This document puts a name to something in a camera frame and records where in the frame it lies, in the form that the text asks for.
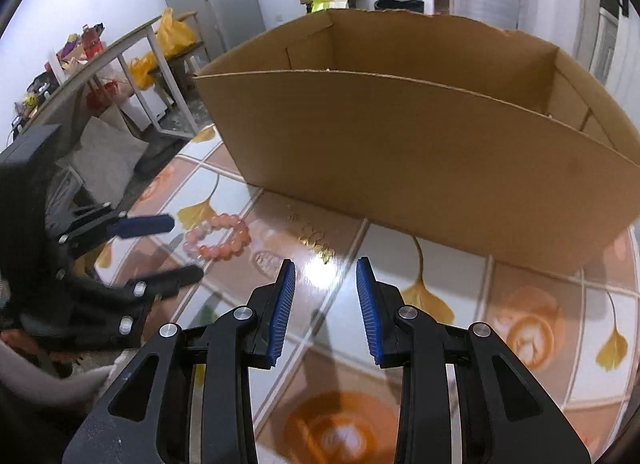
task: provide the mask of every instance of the yellow package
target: yellow package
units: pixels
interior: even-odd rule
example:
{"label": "yellow package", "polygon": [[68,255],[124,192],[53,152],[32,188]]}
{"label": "yellow package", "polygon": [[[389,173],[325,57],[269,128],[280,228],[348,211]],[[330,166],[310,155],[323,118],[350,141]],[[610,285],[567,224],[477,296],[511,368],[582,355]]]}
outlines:
{"label": "yellow package", "polygon": [[160,18],[158,43],[164,56],[170,58],[196,43],[196,35],[189,25],[184,22],[176,22],[174,10],[167,7]]}
{"label": "yellow package", "polygon": [[311,12],[323,9],[346,9],[347,7],[349,7],[349,0],[313,0]]}
{"label": "yellow package", "polygon": [[140,90],[146,90],[154,84],[154,79],[149,75],[156,68],[158,62],[153,52],[147,52],[142,58],[134,58],[129,63],[129,70],[136,85]]}

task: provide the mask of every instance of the ginkgo leaf pattern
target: ginkgo leaf pattern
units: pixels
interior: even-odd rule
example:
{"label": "ginkgo leaf pattern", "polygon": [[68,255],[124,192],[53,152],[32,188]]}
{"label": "ginkgo leaf pattern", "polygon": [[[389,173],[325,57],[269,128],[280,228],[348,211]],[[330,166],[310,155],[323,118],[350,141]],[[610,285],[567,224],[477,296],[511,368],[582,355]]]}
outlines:
{"label": "ginkgo leaf pattern", "polygon": [[607,293],[611,307],[613,309],[613,330],[609,339],[602,346],[596,356],[596,363],[604,368],[607,372],[615,370],[626,357],[628,351],[628,343],[626,338],[618,331],[618,322],[616,319],[616,306],[613,298]]}
{"label": "ginkgo leaf pattern", "polygon": [[187,206],[186,208],[182,208],[180,211],[178,211],[178,220],[180,221],[180,224],[185,231],[193,229],[202,221],[209,220],[218,215],[218,213],[216,213],[216,211],[209,204],[209,200],[216,192],[219,182],[220,176],[218,176],[218,178],[216,179],[216,185],[214,186],[209,196],[202,202],[198,202],[197,204],[194,204],[192,206]]}
{"label": "ginkgo leaf pattern", "polygon": [[429,292],[422,280],[422,272],[424,270],[424,256],[422,255],[422,249],[420,243],[416,237],[414,239],[415,247],[418,250],[418,276],[415,279],[413,285],[407,287],[401,291],[404,302],[413,305],[426,312],[438,323],[445,323],[451,325],[456,315],[450,309],[449,305],[441,300],[433,293]]}
{"label": "ginkgo leaf pattern", "polygon": [[211,126],[207,126],[203,128],[200,133],[191,139],[191,142],[207,142],[208,140],[213,139],[216,136],[216,129]]}

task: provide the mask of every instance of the cluttered items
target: cluttered items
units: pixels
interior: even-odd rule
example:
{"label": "cluttered items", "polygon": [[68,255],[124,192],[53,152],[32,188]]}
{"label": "cluttered items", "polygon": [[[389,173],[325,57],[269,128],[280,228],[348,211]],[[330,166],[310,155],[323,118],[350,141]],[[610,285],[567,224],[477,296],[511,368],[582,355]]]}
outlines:
{"label": "cluttered items", "polygon": [[51,51],[49,61],[44,65],[44,72],[33,79],[33,83],[25,90],[24,97],[14,103],[16,113],[12,123],[14,139],[35,115],[38,108],[52,97],[67,77],[80,70],[87,61],[104,50],[100,40],[103,31],[103,24],[93,27],[84,25],[82,34],[70,34],[59,51]]}

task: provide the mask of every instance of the pink beaded bracelet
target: pink beaded bracelet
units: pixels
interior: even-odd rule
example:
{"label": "pink beaded bracelet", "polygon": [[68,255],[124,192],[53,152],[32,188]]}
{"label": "pink beaded bracelet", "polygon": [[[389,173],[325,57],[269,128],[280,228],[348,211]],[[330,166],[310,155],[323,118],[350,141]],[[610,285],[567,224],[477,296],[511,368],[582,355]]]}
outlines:
{"label": "pink beaded bracelet", "polygon": [[[204,240],[210,232],[225,228],[233,229],[232,235],[225,242],[221,242],[216,246],[198,245],[198,242]],[[238,254],[244,246],[249,244],[251,237],[246,223],[238,215],[222,213],[202,221],[199,225],[187,231],[184,235],[184,240],[182,247],[185,253],[193,260],[199,258],[217,260],[219,258],[228,258],[232,253]]]}

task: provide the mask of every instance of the table leg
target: table leg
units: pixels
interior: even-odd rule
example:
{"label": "table leg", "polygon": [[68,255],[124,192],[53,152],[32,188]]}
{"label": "table leg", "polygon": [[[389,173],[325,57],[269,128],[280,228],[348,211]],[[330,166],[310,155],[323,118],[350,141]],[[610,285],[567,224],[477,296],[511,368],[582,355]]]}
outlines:
{"label": "table leg", "polygon": [[136,96],[140,101],[140,104],[142,105],[142,108],[145,111],[146,116],[149,118],[149,121],[153,123],[153,125],[155,126],[158,132],[162,132],[163,130],[162,128],[160,128],[160,124],[158,123],[158,119],[156,118],[156,115],[151,111],[151,108],[149,107],[149,104],[146,102],[145,97],[142,95],[142,92],[138,88],[138,85],[136,85],[136,81],[135,79],[133,79],[133,76],[131,75],[131,71],[129,70],[129,66],[127,65],[127,62],[125,61],[122,54],[118,54],[118,62],[120,62],[120,66],[122,67],[122,70],[124,70],[124,75],[127,77],[127,80],[129,81],[129,83],[131,83],[131,86],[133,87],[133,91],[136,93]]}
{"label": "table leg", "polygon": [[187,102],[182,97],[182,93],[178,88],[178,85],[175,82],[174,75],[171,74],[171,69],[169,68],[169,64],[166,62],[164,58],[164,54],[160,49],[160,44],[158,40],[156,40],[156,35],[154,34],[153,28],[149,25],[146,28],[146,38],[149,40],[149,45],[151,45],[151,50],[156,55],[156,61],[158,62],[158,66],[160,67],[160,71],[162,72],[162,76],[164,76],[164,80],[166,84],[169,86],[169,90],[171,92],[171,96],[174,101],[177,103],[178,108],[187,119],[189,126],[193,130],[193,135],[196,135],[199,132],[198,125],[196,121],[193,119],[193,115],[187,106]]}

